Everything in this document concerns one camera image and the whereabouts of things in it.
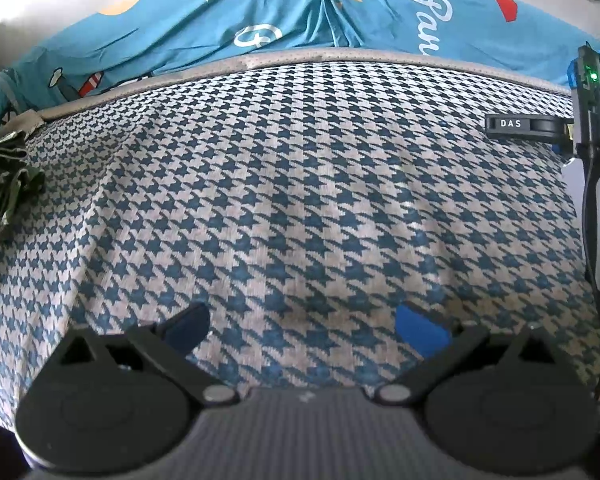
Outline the houndstooth blue white blanket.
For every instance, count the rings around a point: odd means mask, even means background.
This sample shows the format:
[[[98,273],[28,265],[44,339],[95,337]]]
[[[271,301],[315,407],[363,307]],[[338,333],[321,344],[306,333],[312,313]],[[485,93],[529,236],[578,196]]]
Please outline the houndstooth blue white blanket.
[[[195,300],[194,351],[238,388],[372,388],[418,362],[399,304],[540,324],[600,382],[562,158],[487,114],[567,118],[562,90],[446,67],[328,61],[150,89],[49,122],[44,192],[0,244],[0,426],[67,330],[120,333]]]

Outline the blue cartoon print bedsheet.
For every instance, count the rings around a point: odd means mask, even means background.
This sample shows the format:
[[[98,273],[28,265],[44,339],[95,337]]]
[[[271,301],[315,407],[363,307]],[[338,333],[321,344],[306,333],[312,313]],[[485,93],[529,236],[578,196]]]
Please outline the blue cartoon print bedsheet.
[[[0,128],[144,77],[255,50],[363,48],[473,62],[565,84],[600,41],[520,0],[94,0],[0,67]]]

